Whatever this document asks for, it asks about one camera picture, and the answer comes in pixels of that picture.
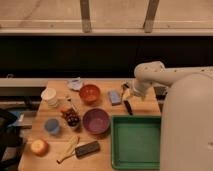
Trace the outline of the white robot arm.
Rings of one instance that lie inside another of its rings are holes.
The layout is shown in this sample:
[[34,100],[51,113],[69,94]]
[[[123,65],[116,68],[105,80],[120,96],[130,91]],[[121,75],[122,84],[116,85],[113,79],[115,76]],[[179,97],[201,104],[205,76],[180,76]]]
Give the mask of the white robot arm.
[[141,63],[130,83],[133,95],[169,88],[161,114],[159,171],[213,171],[213,66],[167,68]]

